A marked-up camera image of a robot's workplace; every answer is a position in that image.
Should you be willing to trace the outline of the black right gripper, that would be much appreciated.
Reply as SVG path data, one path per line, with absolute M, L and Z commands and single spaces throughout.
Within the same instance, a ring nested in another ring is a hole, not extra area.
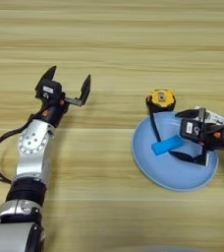
M 176 117 L 183 119 L 193 119 L 203 122 L 205 120 L 205 109 L 187 109 L 180 111 Z M 204 124 L 202 126 L 203 148 L 200 155 L 192 157 L 185 153 L 170 151 L 169 154 L 179 160 L 206 165 L 208 151 L 224 151 L 224 126 Z

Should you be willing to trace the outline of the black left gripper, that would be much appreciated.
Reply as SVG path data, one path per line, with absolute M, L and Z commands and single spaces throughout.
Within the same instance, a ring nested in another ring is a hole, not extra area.
M 39 84 L 43 81 L 51 82 L 54 78 L 57 67 L 50 67 L 40 78 Z M 61 95 L 58 99 L 43 99 L 40 110 L 36 113 L 35 119 L 41 120 L 57 128 L 63 118 L 63 115 L 68 111 L 68 104 L 83 106 L 85 105 L 90 93 L 91 76 L 87 76 L 81 88 L 79 97 L 71 98 Z

